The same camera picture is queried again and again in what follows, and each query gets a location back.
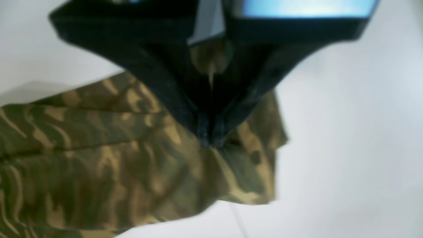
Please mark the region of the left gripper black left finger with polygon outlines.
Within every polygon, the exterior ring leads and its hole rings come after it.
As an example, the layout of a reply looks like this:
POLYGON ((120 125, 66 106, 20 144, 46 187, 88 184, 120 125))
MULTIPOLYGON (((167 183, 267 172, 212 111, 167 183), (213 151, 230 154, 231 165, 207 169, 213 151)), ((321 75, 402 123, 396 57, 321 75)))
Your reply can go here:
POLYGON ((197 0, 69 0, 49 14, 57 35, 120 66, 144 83, 171 115, 212 145, 210 87, 192 64, 197 0))

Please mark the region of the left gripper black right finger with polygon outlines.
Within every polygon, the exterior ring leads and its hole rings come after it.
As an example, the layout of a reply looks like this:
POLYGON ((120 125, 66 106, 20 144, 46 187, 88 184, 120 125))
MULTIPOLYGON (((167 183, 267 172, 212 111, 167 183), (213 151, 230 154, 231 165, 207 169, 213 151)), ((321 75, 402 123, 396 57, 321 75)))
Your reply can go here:
POLYGON ((213 77, 210 145, 221 147, 302 60, 360 38, 377 0, 224 0, 225 69, 213 77))

